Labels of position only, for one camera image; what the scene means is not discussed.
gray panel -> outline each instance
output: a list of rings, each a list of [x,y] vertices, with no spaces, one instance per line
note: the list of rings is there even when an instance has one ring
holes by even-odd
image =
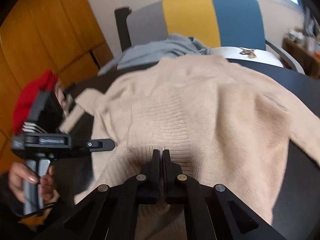
[[[132,12],[127,18],[127,26],[132,46],[165,40],[168,32],[162,1]]]

human hand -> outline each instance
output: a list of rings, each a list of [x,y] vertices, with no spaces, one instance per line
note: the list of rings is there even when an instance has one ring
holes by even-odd
[[[54,167],[50,166],[48,174],[40,178],[40,195],[44,200],[53,198],[53,191],[55,189],[53,174]],[[8,174],[8,185],[16,198],[22,203],[24,203],[23,180],[32,184],[39,182],[38,176],[28,166],[23,163],[13,163]]]

metal rivet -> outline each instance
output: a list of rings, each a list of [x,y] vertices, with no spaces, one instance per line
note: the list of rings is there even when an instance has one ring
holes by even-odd
[[[144,181],[147,177],[144,174],[139,174],[137,175],[136,179],[138,181]]]
[[[184,174],[179,174],[177,178],[178,178],[178,180],[185,181],[185,180],[187,180],[188,177]]]
[[[216,188],[216,191],[218,191],[218,192],[224,192],[226,190],[226,187],[223,186],[222,184],[216,185],[215,188]]]
[[[100,191],[100,192],[106,192],[107,190],[108,190],[108,185],[106,185],[106,184],[101,184],[98,187],[98,191]]]

yellow stripe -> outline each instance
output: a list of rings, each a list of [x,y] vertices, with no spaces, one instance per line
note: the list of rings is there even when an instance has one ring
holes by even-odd
[[[221,46],[212,0],[163,0],[162,7],[168,34],[192,36],[211,48]]]

gray armrest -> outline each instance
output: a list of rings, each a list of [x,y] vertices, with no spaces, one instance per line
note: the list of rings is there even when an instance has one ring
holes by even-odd
[[[266,44],[273,49],[276,53],[278,53],[287,63],[288,65],[295,71],[304,74],[304,70],[301,67],[301,65],[299,64],[298,61],[296,61],[288,52],[286,52],[284,49],[282,49],[281,47],[276,46],[275,44],[273,44],[272,42],[270,42],[267,38],[266,38]]]

